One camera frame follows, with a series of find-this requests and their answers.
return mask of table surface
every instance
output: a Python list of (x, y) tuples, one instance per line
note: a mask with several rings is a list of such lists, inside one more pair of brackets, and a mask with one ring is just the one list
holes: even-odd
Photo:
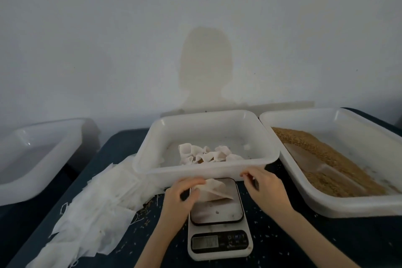
[[(358, 110), (350, 110), (402, 136), (400, 129)], [(7, 267), (25, 267), (36, 257), (49, 241), (53, 226), (60, 218), (61, 206), (71, 202), (74, 196), (86, 186), (87, 181), (110, 163), (117, 164), (128, 155), (135, 154), (147, 132), (148, 129), (126, 130), (111, 137), (63, 194)], [(294, 209), (357, 264), (362, 267), (402, 266), (402, 216), (348, 219), (323, 217), (306, 205), (280, 160), (267, 165), (266, 169), (282, 179)], [(290, 265), (314, 267), (300, 247), (253, 202), (243, 182), (238, 182), (238, 186), (253, 236), (252, 253), (246, 258), (195, 262), (187, 252), (187, 223), (185, 223), (170, 243), (161, 267), (284, 267)], [(123, 239), (110, 255), (97, 254), (94, 258), (80, 258), (75, 267), (132, 268), (158, 222), (163, 199), (163, 195), (155, 196), (145, 209), (138, 212), (140, 221), (128, 228)]]

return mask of grain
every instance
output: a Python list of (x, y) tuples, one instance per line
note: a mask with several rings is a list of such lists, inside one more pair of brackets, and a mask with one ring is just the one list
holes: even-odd
[[(315, 155), (324, 163), (337, 169), (358, 184), (366, 188), (371, 196), (385, 195), (385, 188), (376, 183), (368, 174), (360, 169), (355, 163), (338, 153), (328, 144), (325, 144), (312, 134), (301, 130), (286, 128), (272, 128), (282, 143), (290, 143), (300, 146), (309, 153)], [(319, 191), (335, 197), (357, 197), (353, 191), (340, 182), (320, 173), (308, 173), (302, 171), (309, 182)]]

